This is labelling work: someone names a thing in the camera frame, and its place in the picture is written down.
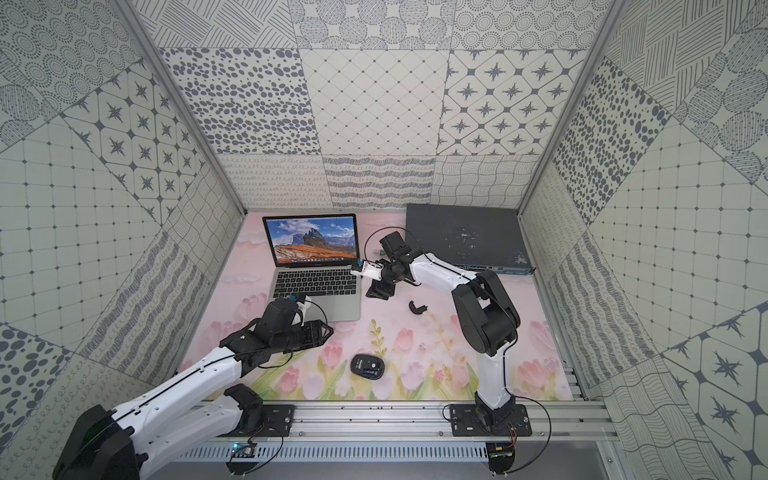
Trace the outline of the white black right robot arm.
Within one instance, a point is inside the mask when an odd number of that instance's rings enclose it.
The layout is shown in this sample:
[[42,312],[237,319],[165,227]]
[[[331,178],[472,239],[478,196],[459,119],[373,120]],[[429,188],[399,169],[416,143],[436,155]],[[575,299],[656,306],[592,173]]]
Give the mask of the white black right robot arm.
[[354,275],[371,280],[366,296],[388,300],[400,282],[450,293],[461,332],[478,354],[477,416],[487,428],[510,419],[516,398],[507,386],[506,353],[518,340],[521,320],[498,275],[452,265],[407,244],[398,232],[380,244],[384,259],[363,259],[352,267]]

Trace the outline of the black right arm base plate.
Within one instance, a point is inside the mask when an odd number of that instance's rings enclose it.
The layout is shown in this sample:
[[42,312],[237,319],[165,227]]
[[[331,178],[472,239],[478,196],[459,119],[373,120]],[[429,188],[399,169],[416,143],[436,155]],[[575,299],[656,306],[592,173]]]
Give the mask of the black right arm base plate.
[[522,404],[488,410],[476,404],[449,404],[447,416],[453,437],[530,437],[532,427]]

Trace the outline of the black wireless mouse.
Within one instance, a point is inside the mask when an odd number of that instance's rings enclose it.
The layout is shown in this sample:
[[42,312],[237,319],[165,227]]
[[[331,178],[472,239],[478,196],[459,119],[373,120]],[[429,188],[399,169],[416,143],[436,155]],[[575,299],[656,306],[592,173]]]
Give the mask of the black wireless mouse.
[[353,375],[377,381],[384,376],[385,362],[377,356],[360,353],[352,358],[350,370]]

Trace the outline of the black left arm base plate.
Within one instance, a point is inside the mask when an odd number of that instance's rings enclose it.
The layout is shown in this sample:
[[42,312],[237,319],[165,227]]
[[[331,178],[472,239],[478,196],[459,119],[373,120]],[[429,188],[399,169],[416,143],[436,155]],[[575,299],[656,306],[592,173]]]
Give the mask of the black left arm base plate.
[[246,408],[237,433],[248,437],[288,437],[296,407],[293,404],[266,404]]

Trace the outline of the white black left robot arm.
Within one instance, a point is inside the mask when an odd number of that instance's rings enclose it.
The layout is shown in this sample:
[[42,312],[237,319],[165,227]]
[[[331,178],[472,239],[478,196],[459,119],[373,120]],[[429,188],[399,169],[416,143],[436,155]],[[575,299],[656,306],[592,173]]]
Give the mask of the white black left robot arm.
[[76,420],[55,479],[147,479],[189,450],[222,435],[288,436],[295,408],[268,407],[242,383],[272,356],[323,346],[334,330],[307,320],[299,294],[270,302],[263,315],[220,341],[200,361],[112,409],[96,405]]

